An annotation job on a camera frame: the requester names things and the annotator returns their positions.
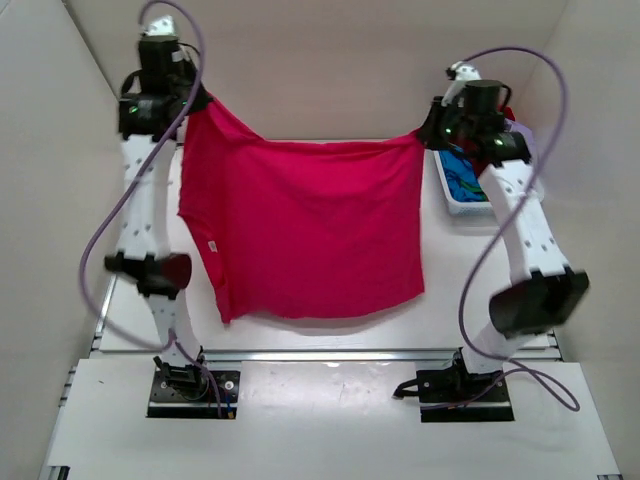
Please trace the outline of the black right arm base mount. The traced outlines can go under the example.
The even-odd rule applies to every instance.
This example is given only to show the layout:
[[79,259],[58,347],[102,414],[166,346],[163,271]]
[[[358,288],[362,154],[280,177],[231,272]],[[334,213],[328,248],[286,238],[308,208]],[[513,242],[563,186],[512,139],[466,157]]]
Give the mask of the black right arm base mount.
[[395,399],[417,398],[422,423],[485,423],[515,420],[504,371],[469,373],[460,351],[444,367],[417,367],[400,383]]

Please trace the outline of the crimson red t-shirt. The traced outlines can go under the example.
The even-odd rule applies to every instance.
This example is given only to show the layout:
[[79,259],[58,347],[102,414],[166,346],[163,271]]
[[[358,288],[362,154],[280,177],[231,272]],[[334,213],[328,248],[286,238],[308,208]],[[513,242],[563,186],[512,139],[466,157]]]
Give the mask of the crimson red t-shirt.
[[421,295],[424,149],[270,141],[222,103],[191,115],[179,216],[224,323],[360,317]]

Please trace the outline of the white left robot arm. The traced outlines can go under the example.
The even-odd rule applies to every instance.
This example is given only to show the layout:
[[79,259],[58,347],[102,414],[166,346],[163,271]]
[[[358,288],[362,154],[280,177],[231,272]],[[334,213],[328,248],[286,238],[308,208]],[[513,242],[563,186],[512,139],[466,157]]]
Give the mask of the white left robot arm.
[[202,347],[186,307],[192,262],[170,247],[167,195],[177,129],[212,101],[197,69],[175,34],[144,34],[138,42],[140,67],[123,82],[118,132],[125,157],[122,229],[106,269],[134,284],[149,306],[161,341],[158,368],[175,370],[174,385],[188,398],[208,389],[209,373],[194,361]]

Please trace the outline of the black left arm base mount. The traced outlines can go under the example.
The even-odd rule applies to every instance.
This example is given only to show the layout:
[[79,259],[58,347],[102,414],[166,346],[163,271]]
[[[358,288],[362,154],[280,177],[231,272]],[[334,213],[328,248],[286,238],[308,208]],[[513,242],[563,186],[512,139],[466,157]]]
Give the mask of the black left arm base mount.
[[204,375],[192,364],[171,366],[159,356],[150,388],[147,417],[154,419],[235,420],[241,372],[223,368]]

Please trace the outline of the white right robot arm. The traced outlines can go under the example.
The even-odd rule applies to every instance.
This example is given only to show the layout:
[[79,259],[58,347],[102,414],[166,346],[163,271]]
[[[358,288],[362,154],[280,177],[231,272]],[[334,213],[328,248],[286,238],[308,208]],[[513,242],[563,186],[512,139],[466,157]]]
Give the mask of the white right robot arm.
[[499,222],[509,261],[509,286],[489,300],[489,322],[461,350],[464,366],[448,376],[449,391],[471,400],[531,339],[564,325],[590,282],[570,266],[548,224],[536,189],[535,148],[505,116],[511,89],[496,80],[455,80],[434,98],[419,139],[468,160]]

